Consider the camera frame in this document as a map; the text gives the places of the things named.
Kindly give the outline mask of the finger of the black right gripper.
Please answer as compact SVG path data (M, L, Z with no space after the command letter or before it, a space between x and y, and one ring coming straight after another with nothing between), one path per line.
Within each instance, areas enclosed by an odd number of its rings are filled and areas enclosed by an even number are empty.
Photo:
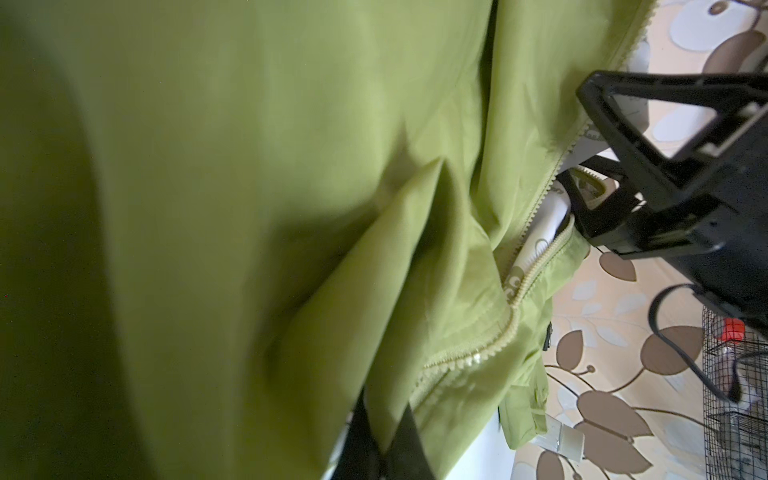
M630 236L629 222L642 200L618 161L594 155L562 171L556 180L565 189L576 225L587 240Z
M740 207L767 192L767 76L596 71L577 96L630 181L655 209L711 194ZM618 96L705 107L715 116L667 157L628 122Z

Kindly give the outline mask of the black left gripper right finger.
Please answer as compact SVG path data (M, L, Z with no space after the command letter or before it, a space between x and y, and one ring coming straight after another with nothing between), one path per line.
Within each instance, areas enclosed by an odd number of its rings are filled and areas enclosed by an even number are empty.
M419 436L415 418L407 406L384 456L383 478L389 480L434 480L435 475Z

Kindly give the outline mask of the green zip-up hooded jacket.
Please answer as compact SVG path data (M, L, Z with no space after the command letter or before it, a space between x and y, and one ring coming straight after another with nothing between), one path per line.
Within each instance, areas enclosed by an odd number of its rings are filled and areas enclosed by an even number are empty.
M5 1L1 475L319 479L359 398L435 478L544 427L569 213L652 1Z

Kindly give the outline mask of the red capped bottle in basket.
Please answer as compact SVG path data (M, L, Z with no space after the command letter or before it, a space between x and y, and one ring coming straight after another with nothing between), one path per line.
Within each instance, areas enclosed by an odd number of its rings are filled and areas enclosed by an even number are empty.
M746 326L742 320L728 317L722 321L720 341L741 343L745 340L745 336Z

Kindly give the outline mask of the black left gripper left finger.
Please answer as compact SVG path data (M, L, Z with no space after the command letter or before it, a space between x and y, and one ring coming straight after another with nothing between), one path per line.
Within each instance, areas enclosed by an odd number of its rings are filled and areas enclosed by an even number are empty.
M382 455L373 437L363 398L359 398L333 480L377 480L382 476Z

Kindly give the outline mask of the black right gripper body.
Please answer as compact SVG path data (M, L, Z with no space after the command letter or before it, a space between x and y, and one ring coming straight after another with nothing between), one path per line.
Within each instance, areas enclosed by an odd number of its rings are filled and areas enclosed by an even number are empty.
M638 191L642 205L631 216L630 236L591 243L624 259L661 258L690 281L705 305L766 329L767 192L748 195L738 208L729 203L733 194L703 194L655 209Z

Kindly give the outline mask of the white tape roll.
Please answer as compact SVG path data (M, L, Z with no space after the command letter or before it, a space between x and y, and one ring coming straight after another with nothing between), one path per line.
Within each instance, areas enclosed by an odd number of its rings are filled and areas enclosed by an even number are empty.
M545 416L546 432L537 435L532 443L547 451L579 463L584 458L585 435L556 418Z

